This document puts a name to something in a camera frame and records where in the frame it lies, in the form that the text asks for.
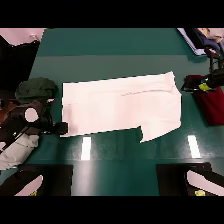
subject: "dark green cloth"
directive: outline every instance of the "dark green cloth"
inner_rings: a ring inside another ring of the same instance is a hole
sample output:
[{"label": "dark green cloth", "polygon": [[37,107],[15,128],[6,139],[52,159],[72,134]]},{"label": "dark green cloth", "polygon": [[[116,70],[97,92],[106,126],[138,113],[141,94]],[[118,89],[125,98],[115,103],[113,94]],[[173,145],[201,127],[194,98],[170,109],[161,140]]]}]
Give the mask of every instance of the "dark green cloth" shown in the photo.
[{"label": "dark green cloth", "polygon": [[31,103],[34,100],[46,102],[53,99],[57,92],[55,83],[47,78],[33,78],[21,82],[16,90],[16,99],[24,104]]}]

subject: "teal tabletop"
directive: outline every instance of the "teal tabletop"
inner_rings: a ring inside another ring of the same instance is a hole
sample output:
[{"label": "teal tabletop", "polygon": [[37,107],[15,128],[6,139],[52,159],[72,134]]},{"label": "teal tabletop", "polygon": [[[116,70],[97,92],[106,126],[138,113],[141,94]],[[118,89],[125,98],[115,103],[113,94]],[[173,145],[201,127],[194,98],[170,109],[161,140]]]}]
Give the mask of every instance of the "teal tabletop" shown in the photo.
[{"label": "teal tabletop", "polygon": [[[177,88],[189,74],[208,74],[209,60],[196,56],[175,28],[56,28],[43,35],[30,78],[59,87],[52,107],[61,121],[62,84],[173,71]],[[182,92],[181,127],[140,143],[140,128],[87,135],[90,160],[82,161],[84,136],[42,136],[29,164],[73,164],[72,195],[159,195],[155,165],[208,161],[224,175],[224,127],[207,125],[189,93]],[[189,145],[197,141],[197,159]]]}]

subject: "yellow label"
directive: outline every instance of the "yellow label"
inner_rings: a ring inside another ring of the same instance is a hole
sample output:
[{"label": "yellow label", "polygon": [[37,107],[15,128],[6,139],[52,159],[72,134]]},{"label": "yellow label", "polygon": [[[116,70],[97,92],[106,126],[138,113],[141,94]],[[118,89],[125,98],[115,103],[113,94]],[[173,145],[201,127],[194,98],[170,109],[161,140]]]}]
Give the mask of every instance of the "yellow label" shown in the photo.
[{"label": "yellow label", "polygon": [[37,196],[37,192],[34,191],[32,194],[30,194],[29,196]]},{"label": "yellow label", "polygon": [[196,196],[205,196],[205,192],[203,190],[195,191]]},{"label": "yellow label", "polygon": [[208,87],[206,83],[202,83],[199,85],[199,88],[201,90],[207,91],[207,90],[211,90],[212,88]]}]

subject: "green table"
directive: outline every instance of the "green table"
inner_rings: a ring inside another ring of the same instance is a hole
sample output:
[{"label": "green table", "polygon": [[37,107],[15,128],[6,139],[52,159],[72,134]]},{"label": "green table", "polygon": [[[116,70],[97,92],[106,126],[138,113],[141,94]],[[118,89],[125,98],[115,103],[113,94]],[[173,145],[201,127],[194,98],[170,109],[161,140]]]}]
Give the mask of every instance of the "green table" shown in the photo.
[{"label": "green table", "polygon": [[[186,75],[206,75],[208,68],[208,59],[195,56],[175,28],[63,28],[45,31],[30,78],[59,86],[52,115],[61,121],[63,82],[173,71],[180,89]],[[42,136],[27,163],[73,164],[72,195],[158,195],[157,163],[209,161],[224,175],[224,126],[208,127],[189,93],[182,93],[181,120],[179,129],[141,144],[139,128],[88,135],[90,161],[81,161],[83,136]],[[188,135],[196,136],[201,159],[192,159]]]}]

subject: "dark red fabric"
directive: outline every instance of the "dark red fabric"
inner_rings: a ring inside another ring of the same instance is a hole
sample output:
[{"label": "dark red fabric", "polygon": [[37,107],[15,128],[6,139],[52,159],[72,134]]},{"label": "dark red fabric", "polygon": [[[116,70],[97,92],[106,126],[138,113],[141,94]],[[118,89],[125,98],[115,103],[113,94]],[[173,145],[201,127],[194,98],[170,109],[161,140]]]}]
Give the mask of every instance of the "dark red fabric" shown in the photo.
[{"label": "dark red fabric", "polygon": [[[201,75],[190,76],[194,78],[202,77]],[[215,92],[193,93],[193,96],[209,125],[224,124],[224,94],[221,87],[218,87]]]}]

